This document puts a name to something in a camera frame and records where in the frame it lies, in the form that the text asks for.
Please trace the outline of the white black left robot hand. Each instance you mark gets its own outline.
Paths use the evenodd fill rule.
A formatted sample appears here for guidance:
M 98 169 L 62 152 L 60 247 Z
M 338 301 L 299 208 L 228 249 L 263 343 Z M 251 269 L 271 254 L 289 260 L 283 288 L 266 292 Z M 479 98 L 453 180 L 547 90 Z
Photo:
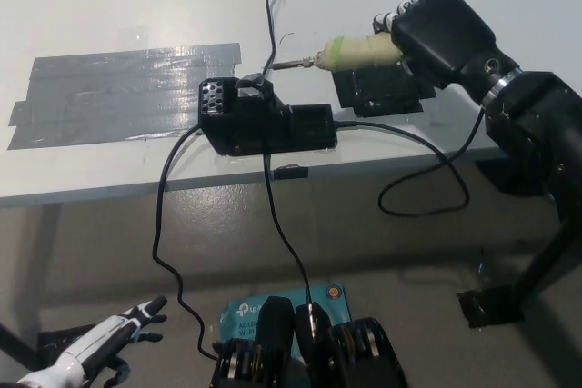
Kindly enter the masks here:
M 47 368 L 27 374 L 15 387 L 90 387 L 97 376 L 108 368 L 115 372 L 104 382 L 105 387 L 117 387 L 130 374 L 129 364 L 118 354 L 130 343 L 157 343 L 163 339 L 146 327 L 162 323 L 166 316 L 160 311 L 167 305 L 164 296 L 136 305 L 112 315 L 87 333 L 76 338 Z

